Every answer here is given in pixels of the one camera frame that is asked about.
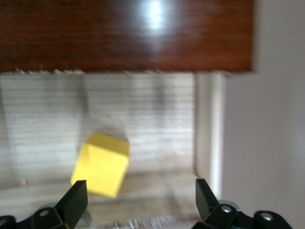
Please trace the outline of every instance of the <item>silver screw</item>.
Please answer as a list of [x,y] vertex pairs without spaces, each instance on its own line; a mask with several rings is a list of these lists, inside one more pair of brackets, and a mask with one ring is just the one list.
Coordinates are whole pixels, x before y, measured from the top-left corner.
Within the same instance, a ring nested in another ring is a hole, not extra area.
[[49,213],[48,210],[44,210],[41,213],[39,213],[39,216],[43,217],[43,216],[46,216],[48,213]]
[[227,206],[227,205],[223,205],[223,206],[221,207],[221,209],[222,209],[225,213],[230,213],[230,212],[232,211],[232,209],[231,209],[229,206]]
[[273,220],[272,215],[270,215],[270,214],[267,213],[267,212],[263,212],[263,213],[261,214],[261,216],[262,216],[265,220],[267,220],[267,221]]
[[0,220],[0,226],[5,224],[7,220],[8,220],[7,218],[1,219]]

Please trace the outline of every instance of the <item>dark brown wood surface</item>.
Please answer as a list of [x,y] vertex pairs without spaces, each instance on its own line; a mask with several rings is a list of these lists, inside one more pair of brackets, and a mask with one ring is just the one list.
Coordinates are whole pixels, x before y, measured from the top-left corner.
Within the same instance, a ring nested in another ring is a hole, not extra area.
[[254,0],[0,0],[0,72],[251,70]]

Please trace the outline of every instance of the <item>yellow cube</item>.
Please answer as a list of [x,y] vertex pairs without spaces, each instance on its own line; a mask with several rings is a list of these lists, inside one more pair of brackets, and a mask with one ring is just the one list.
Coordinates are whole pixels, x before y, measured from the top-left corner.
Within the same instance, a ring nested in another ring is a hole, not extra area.
[[129,164],[129,143],[93,133],[83,143],[71,184],[87,180],[87,190],[116,198]]

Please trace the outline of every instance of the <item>gray wall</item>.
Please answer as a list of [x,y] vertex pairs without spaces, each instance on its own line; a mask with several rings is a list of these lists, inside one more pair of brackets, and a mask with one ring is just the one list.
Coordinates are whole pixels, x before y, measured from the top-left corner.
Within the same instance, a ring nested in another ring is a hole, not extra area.
[[223,198],[304,228],[305,1],[256,6],[256,73],[227,80]]

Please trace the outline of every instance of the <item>yellow block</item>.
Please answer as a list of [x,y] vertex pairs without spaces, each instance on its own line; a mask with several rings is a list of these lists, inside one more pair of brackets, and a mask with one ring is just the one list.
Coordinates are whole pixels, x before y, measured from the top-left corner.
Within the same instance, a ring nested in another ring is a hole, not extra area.
[[116,198],[129,164],[129,143],[93,133],[83,143],[71,184],[87,180],[87,190]]

